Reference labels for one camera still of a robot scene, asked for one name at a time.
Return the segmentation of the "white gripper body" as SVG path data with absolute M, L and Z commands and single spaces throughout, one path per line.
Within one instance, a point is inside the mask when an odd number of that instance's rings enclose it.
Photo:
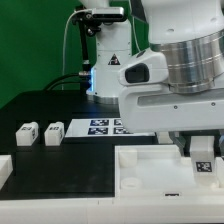
M 150 85 L 125 87 L 119 112 L 130 133 L 224 129 L 224 89 L 179 95 Z

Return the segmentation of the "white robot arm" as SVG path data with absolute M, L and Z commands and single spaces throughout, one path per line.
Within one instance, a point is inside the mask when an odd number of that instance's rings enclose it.
M 222 0 L 129 0 L 149 47 L 119 70 L 119 112 L 131 133 L 224 129 Z

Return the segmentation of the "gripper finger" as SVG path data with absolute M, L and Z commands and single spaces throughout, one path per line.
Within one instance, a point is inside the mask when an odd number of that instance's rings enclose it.
M 181 133 L 180 132 L 170 132 L 169 138 L 179 148 L 180 154 L 184 155 L 184 147 L 186 145 L 186 140 L 181 135 Z

